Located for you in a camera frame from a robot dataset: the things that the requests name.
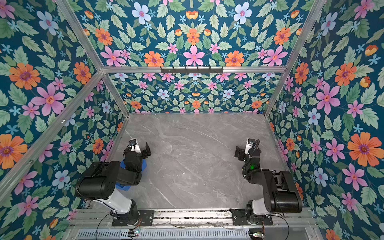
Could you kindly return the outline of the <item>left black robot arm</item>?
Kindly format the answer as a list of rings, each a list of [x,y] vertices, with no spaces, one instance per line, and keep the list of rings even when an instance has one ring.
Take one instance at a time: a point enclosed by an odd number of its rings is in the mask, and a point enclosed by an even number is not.
[[[100,203],[110,209],[112,226],[149,226],[153,211],[139,211],[134,200],[120,192],[120,187],[139,185],[144,160],[151,156],[148,144],[140,149],[137,140],[131,139],[123,153],[123,161],[93,163],[77,181],[77,195]]]

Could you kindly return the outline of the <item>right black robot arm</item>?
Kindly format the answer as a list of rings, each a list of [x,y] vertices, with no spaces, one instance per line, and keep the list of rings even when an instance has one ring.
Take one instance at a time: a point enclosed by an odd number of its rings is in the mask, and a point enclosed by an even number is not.
[[[244,149],[237,146],[234,154],[235,158],[244,162],[243,178],[262,187],[261,199],[250,200],[245,210],[233,215],[235,221],[244,219],[250,225],[270,224],[272,214],[298,214],[303,210],[302,197],[290,172],[261,168],[261,153],[257,144],[248,144]]]

